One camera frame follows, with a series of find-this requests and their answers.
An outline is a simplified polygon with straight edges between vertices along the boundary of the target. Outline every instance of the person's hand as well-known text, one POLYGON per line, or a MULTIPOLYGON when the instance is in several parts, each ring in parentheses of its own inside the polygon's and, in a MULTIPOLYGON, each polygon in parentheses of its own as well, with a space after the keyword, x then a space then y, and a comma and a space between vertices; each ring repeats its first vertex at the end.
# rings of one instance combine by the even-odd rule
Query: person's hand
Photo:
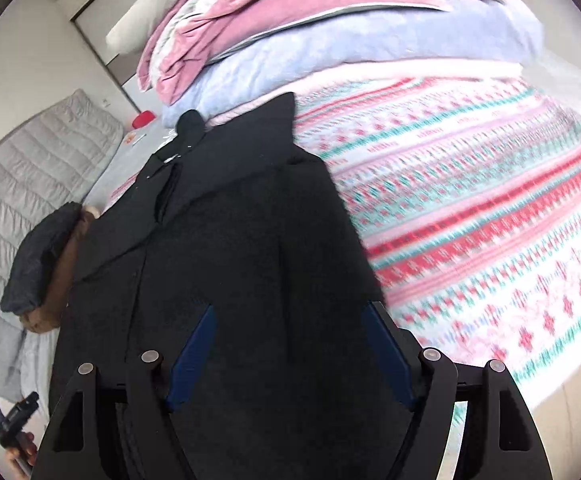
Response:
POLYGON ((99 211, 94 207, 86 206, 82 209, 81 218, 55 264, 44 303, 19 317, 22 326, 29 332, 43 334, 59 328, 73 285, 73 269, 77 261, 79 242, 86 236, 90 224, 99 216, 99 211))
MULTIPOLYGON (((22 447, 26 452, 26 459, 30 465, 35 465, 35 459, 37 458, 37 446, 33 443, 35 436, 32 433, 24 433, 24 435, 26 436, 26 444, 22 447)), ((19 450, 14 447, 6 450, 6 459, 14 473, 14 477, 17 480, 28 480, 28 477, 16 461, 17 457, 19 457, 19 450)))

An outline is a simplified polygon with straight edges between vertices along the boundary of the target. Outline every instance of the gray mattress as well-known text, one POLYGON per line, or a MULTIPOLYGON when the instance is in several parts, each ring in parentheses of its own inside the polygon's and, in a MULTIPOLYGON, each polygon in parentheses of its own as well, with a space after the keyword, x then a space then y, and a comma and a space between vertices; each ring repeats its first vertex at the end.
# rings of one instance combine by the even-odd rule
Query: gray mattress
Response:
MULTIPOLYGON (((66 202, 81 202, 104 172, 123 125, 78 90, 17 127, 0 142, 0 300, 24 237, 66 202)), ((26 333, 0 311, 0 396, 22 396, 26 333)))

